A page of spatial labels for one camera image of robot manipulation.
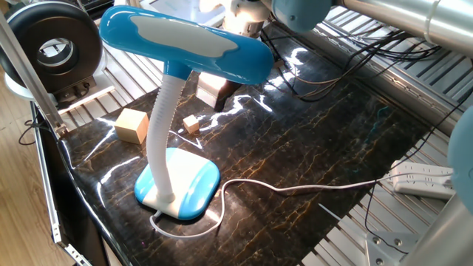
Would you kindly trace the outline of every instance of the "flexible gooseneck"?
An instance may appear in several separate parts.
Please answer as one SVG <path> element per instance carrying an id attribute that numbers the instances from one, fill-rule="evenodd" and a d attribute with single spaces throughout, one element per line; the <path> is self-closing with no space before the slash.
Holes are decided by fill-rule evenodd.
<path id="1" fill-rule="evenodd" d="M 166 147 L 169 129 L 186 81 L 170 75 L 163 76 L 163 85 L 157 93 L 149 118 L 146 152 L 154 183 L 160 188 L 158 197 L 164 202 L 175 198 L 166 165 Z"/>

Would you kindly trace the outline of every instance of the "metal pole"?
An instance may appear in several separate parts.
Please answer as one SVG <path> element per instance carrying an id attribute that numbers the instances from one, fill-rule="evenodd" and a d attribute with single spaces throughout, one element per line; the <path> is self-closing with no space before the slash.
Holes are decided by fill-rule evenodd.
<path id="1" fill-rule="evenodd" d="M 473 0 L 338 0 L 350 10 L 473 58 Z"/>
<path id="2" fill-rule="evenodd" d="M 54 128 L 56 134 L 62 135 L 67 130 L 66 125 L 3 15 L 0 16 L 0 46 L 31 91 L 44 118 Z"/>
<path id="3" fill-rule="evenodd" d="M 473 265 L 472 232 L 473 216 L 454 195 L 401 266 Z"/>

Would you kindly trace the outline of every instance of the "small wooden cube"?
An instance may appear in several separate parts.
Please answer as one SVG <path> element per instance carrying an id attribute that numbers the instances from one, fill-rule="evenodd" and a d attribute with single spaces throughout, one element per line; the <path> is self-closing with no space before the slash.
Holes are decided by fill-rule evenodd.
<path id="1" fill-rule="evenodd" d="M 199 121 L 195 118 L 194 115 L 189 115 L 188 117 L 183 119 L 184 127 L 187 129 L 189 134 L 192 134 L 199 130 Z"/>

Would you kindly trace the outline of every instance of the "wooden floor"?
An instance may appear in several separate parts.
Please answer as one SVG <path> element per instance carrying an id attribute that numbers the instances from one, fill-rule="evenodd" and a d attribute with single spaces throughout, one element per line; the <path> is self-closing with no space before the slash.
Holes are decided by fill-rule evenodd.
<path id="1" fill-rule="evenodd" d="M 0 8 L 6 12 L 4 0 Z M 0 266 L 73 265 L 51 240 L 36 147 L 18 144 L 29 119 L 29 102 L 5 88 L 0 67 Z M 29 132 L 24 142 L 31 141 Z"/>

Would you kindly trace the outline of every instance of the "electrical outlet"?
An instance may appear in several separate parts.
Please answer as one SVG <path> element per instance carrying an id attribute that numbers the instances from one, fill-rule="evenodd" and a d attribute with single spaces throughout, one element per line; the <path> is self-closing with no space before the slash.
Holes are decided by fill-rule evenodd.
<path id="1" fill-rule="evenodd" d="M 420 163 L 402 163 L 391 170 L 390 174 L 419 173 L 393 177 L 392 187 L 395 192 L 412 194 L 435 199 L 449 200 L 455 194 L 450 183 L 450 177 L 430 177 L 426 174 L 448 174 L 453 169 L 440 166 L 430 166 Z"/>

